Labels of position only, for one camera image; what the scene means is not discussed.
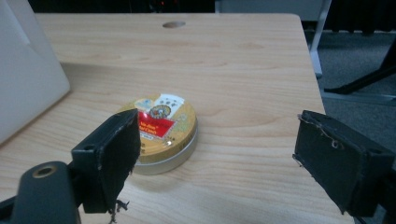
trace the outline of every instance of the tin label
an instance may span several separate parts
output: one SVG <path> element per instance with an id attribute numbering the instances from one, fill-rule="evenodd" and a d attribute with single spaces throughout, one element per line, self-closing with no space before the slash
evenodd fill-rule
<path id="1" fill-rule="evenodd" d="M 156 119 L 150 113 L 139 111 L 139 129 L 140 132 L 148 133 L 159 138 L 163 138 L 169 130 L 172 129 L 175 121 L 170 119 Z"/>

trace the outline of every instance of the wooden tabletop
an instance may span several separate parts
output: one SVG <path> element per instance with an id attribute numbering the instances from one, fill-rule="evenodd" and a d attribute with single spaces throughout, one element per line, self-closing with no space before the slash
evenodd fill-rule
<path id="1" fill-rule="evenodd" d="M 123 105 L 156 92 L 195 108 L 198 144 L 162 175 L 128 177 L 118 223 L 353 223 L 291 157 L 304 109 L 324 113 L 298 17 L 39 14 L 71 91 L 0 148 L 0 200 Z M 164 28 L 169 21 L 183 21 Z M 109 214 L 82 223 L 108 223 Z"/>

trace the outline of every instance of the round tin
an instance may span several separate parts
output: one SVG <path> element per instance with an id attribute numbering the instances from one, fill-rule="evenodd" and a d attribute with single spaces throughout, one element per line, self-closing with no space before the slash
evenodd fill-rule
<path id="1" fill-rule="evenodd" d="M 134 173 L 156 175 L 183 163 L 194 151 L 197 119 L 191 104 L 171 94 L 154 94 L 123 106 L 119 112 L 137 108 L 140 157 Z"/>

